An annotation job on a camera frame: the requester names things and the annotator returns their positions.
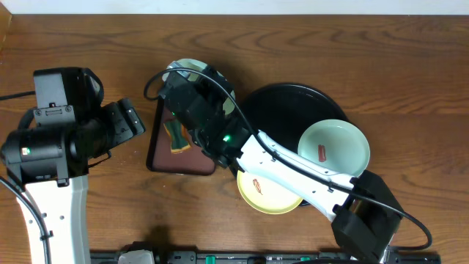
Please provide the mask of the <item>orange green scrub sponge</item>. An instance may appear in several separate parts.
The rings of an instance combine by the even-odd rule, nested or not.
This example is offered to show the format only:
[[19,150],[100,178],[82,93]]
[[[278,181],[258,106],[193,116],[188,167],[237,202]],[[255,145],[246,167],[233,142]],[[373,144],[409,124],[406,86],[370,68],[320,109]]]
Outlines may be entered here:
[[181,153],[191,148],[187,130],[179,120],[167,120],[163,126],[170,139],[170,151],[172,154]]

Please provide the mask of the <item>mint green plate top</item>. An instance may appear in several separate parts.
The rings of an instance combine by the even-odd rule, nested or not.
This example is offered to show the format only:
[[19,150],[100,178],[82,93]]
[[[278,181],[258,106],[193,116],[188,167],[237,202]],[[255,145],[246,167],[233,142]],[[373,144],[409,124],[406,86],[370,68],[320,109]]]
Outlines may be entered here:
[[[186,67],[186,68],[190,68],[190,69],[202,72],[207,66],[209,65],[206,64],[205,62],[202,62],[196,59],[178,59],[178,60],[173,61],[171,64],[169,64],[167,66],[167,69],[176,68],[176,67]],[[225,78],[225,76],[223,76],[223,74],[221,74],[217,70],[215,71],[221,78],[223,78],[224,81],[226,82],[228,81]],[[189,81],[196,80],[195,73],[182,72],[181,74],[184,77],[187,77]],[[166,80],[168,79],[168,76],[169,76],[169,73],[163,74],[162,80],[165,83],[166,83]],[[233,91],[233,88],[225,88],[225,89],[226,91],[230,92],[230,95],[235,99],[235,92]],[[228,116],[235,110],[235,105],[229,99],[226,99],[223,103],[223,110],[224,110],[225,116]]]

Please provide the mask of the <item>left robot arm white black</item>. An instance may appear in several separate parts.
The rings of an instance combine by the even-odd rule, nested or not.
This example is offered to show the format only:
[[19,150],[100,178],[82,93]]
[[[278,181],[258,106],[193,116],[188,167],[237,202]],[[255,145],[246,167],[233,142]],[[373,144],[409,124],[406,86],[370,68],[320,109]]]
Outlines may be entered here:
[[37,127],[10,133],[1,148],[33,263],[90,263],[86,227],[89,160],[145,132],[129,99],[86,110],[34,110]]

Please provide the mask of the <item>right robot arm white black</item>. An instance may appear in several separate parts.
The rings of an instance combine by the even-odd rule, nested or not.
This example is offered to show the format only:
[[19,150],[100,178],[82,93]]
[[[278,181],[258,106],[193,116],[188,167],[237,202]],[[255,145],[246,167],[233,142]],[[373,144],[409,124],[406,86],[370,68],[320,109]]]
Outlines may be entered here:
[[227,81],[165,80],[158,96],[188,129],[193,142],[222,167],[266,177],[299,195],[331,222],[337,244],[358,260],[381,261],[402,220],[402,207],[383,179],[352,176],[307,161],[255,128]]

